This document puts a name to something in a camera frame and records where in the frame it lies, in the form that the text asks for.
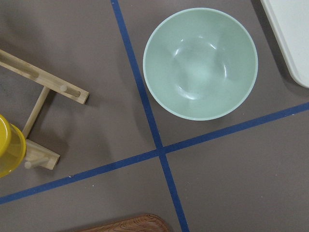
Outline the cream bear tray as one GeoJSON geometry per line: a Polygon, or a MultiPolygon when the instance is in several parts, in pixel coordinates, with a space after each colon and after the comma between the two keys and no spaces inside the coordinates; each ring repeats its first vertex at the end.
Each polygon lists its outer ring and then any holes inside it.
{"type": "Polygon", "coordinates": [[[299,85],[309,87],[309,2],[263,0],[287,69],[299,85]]]}

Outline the mint green bowl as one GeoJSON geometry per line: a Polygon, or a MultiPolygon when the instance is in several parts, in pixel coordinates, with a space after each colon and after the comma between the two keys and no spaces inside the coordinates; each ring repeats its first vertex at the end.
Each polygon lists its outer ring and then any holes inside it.
{"type": "Polygon", "coordinates": [[[143,54],[149,92],[178,117],[206,121],[223,117],[248,98],[258,73],[258,55],[245,27],[210,8],[177,12],[161,22],[143,54]]]}

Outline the wooden cutting board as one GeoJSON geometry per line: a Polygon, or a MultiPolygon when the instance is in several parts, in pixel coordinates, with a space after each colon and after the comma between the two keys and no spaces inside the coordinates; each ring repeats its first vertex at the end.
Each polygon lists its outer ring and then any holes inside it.
{"type": "Polygon", "coordinates": [[[139,216],[91,226],[79,232],[170,232],[169,225],[159,216],[142,214],[139,216]]]}

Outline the wooden drying rack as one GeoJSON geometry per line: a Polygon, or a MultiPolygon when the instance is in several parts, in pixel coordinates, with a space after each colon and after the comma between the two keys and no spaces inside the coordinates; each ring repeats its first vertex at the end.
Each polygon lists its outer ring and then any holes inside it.
{"type": "Polygon", "coordinates": [[[0,65],[43,86],[43,89],[22,130],[23,137],[26,140],[25,168],[32,169],[34,167],[41,166],[48,170],[53,170],[59,160],[60,155],[34,141],[31,141],[28,139],[28,135],[51,90],[80,104],[85,104],[89,96],[89,92],[3,50],[0,51],[0,65]]]}

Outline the yellow mug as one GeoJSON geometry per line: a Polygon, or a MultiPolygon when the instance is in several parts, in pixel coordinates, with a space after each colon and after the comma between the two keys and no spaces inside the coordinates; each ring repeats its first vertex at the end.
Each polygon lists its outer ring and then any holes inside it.
{"type": "Polygon", "coordinates": [[[0,115],[0,177],[14,171],[26,154],[26,140],[21,130],[0,115]]]}

